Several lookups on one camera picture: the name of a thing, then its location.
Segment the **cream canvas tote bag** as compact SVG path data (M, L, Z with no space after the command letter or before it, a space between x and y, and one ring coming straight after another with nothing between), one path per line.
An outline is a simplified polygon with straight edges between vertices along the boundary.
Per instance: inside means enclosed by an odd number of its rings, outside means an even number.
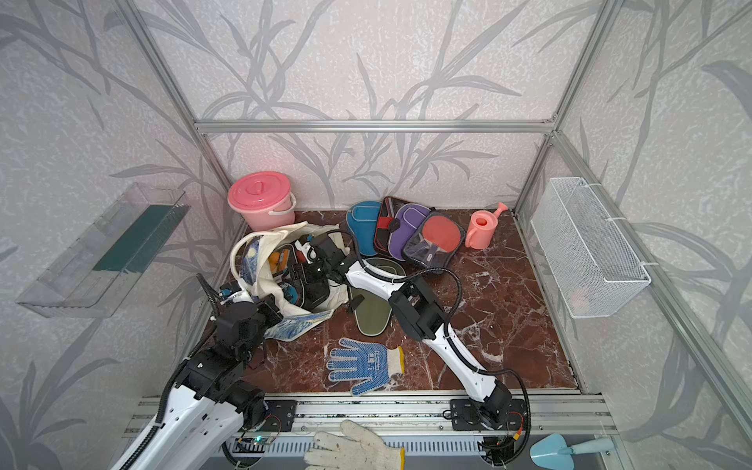
M282 245L292 243L303 236L321 235L332 228L331 225L319 226L303 221L276 229L250 233L233 246L230 252L231 258L238 255L241 249L246 250L239 266L235 262L230 263L231 274L243 291L238 298L242 301L251 301L272 295L276 307L283 316L278 325L266 332L266 338L293 342L319 324L331 319L336 309L348 301L348 288L330 283L329 295L321 305L312 309L297 307L285 300L282 288L272 276L268 261L272 253Z

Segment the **blue paddle case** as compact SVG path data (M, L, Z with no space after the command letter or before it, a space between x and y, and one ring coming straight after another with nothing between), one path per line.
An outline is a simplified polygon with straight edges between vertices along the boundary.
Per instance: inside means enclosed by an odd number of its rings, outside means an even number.
M364 257L377 255L374 247L374 237L378 225L381 203L378 201L364 201L352 206L346 215L348 229Z

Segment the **olive green paddle case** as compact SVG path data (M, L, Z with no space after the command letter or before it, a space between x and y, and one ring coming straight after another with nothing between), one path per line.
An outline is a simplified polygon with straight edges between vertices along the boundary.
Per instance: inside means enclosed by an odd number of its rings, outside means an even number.
M366 262L373 268L381 269L393 276L405 276L405 269L395 260L374 257L368 258ZM350 288L349 294L353 299L362 297L362 301L352 310L360 333L367 337L381 335L389 325L392 316L388 302L364 289Z

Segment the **black red paddle case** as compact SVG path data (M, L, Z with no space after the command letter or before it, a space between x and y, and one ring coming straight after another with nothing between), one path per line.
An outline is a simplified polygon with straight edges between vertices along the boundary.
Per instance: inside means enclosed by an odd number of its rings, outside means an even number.
M373 237L373 245L376 253L382 256L389 256L395 260L398 259L390 251L390 239L394 232L391 229L392 222L396 219L397 212L409 201L405 201L394 196L386 196L381 201L380 210L377 217L377 225Z

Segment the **purple paddle case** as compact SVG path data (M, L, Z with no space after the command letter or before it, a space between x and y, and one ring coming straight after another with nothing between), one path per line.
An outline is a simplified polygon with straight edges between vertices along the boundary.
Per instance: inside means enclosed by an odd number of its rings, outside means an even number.
M407 246L409 239L419 229L431 213L431 209L423 205L409 203L401 206L397 211L395 218L390 223L390 238L388 251L392 258L403 262L403 248Z

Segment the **clear case red paddle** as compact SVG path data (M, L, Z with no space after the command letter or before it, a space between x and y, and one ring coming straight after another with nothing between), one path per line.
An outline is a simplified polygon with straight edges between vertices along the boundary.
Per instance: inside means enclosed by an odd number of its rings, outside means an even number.
M466 232L442 211L431 211L403 247L403 257L419 268L447 268Z

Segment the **Deerway ping pong set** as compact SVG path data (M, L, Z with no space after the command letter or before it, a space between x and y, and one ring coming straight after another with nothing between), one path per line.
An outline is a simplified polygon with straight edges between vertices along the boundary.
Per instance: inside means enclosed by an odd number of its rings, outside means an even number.
M272 277L288 303L312 311L329 297L329 281L320 265L307 262L294 245L280 246L268 262Z

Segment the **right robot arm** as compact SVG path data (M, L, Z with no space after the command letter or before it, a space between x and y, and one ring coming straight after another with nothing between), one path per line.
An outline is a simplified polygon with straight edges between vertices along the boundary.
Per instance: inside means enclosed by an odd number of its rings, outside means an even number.
M448 268L427 268L399 277L366 262L359 248L347 253L336 245L332 239L334 234L350 236L342 229L330 229L313 236L309 242L315 267L337 284L368 291L387 301L407 337L427 345L452 370L464 387L480 423L490 430L499 430L508 422L512 393L499 377L513 376L523 395L521 432L529 434L532 425L530 400L519 374L511 369L491 371L483 368L452 330L450 320L462 299L458 275ZM425 280L425 276L431 273L444 274L454 280L456 299L450 309L444 307Z

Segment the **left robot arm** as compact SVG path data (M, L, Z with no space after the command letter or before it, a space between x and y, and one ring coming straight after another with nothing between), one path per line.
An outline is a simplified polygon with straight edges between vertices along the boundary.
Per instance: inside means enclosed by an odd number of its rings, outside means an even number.
M213 311L213 328L176 366L156 414L116 469L199 469L233 434L269 417L266 394L242 376L266 331L283 319L275 298L255 301L238 291L225 305L203 275L197 280Z

